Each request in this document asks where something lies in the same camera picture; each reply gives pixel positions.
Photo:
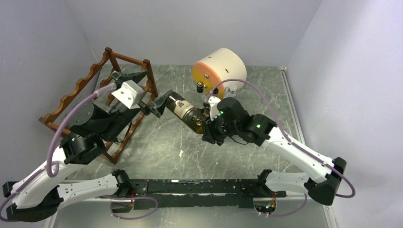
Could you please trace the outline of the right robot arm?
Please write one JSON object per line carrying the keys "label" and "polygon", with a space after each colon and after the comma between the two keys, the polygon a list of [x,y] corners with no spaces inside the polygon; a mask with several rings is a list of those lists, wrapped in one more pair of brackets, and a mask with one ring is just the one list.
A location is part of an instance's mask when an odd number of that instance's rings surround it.
{"label": "right robot arm", "polygon": [[264,170],[258,178],[259,195],[290,191],[307,194],[322,205],[331,206],[341,183],[347,162],[324,156],[287,133],[263,114],[249,115],[232,97],[212,96],[204,103],[208,110],[203,141],[221,145],[225,138],[238,136],[247,143],[276,152],[301,169],[300,173]]}

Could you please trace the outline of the dark green wine bottle front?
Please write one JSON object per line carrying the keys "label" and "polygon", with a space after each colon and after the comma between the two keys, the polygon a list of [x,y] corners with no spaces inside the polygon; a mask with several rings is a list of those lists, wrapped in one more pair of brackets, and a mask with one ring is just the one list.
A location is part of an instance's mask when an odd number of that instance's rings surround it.
{"label": "dark green wine bottle front", "polygon": [[171,91],[167,98],[166,108],[175,114],[186,126],[196,134],[204,133],[202,112],[177,92]]}

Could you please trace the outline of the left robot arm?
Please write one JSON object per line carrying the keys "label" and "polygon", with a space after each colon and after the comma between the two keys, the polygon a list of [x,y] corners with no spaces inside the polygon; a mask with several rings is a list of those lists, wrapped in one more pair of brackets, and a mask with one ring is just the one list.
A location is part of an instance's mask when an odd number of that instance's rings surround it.
{"label": "left robot arm", "polygon": [[5,201],[0,208],[6,216],[0,219],[38,222],[86,199],[133,196],[129,177],[123,170],[72,184],[64,184],[63,180],[105,153],[105,142],[114,141],[139,112],[159,116],[158,111],[142,101],[145,90],[139,83],[148,74],[148,70],[130,74],[114,71],[111,84],[80,101],[56,130],[44,163],[23,180],[3,185]]}

